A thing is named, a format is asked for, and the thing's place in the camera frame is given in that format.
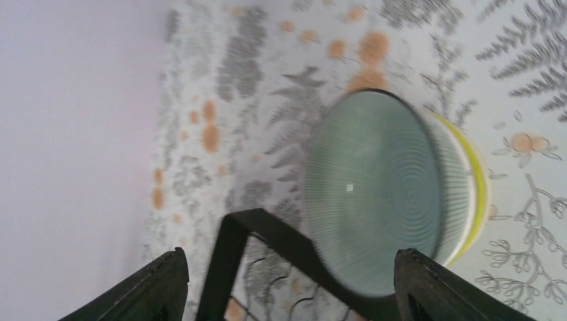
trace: floral tablecloth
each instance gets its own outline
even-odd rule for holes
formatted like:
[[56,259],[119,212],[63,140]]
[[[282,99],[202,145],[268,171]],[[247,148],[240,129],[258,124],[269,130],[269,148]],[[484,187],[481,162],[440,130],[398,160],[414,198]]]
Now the floral tablecloth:
[[[536,319],[567,315],[567,1],[178,0],[166,40],[145,259],[185,248],[186,320],[222,215],[264,207],[305,231],[306,147],[366,87],[443,115],[490,168],[490,220],[451,269]],[[257,241],[234,296],[229,320],[356,317]]]

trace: green bowl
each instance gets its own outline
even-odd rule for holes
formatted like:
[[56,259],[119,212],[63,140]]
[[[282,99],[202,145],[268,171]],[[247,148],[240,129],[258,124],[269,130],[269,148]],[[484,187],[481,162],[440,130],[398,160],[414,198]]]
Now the green bowl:
[[464,170],[427,123],[392,94],[364,90],[337,103],[311,145],[302,184],[310,236],[329,272],[353,292],[394,294],[399,249],[445,257],[456,243],[441,244],[444,230],[464,229],[468,208],[452,212],[448,202],[468,186],[445,181],[446,165],[466,181]]

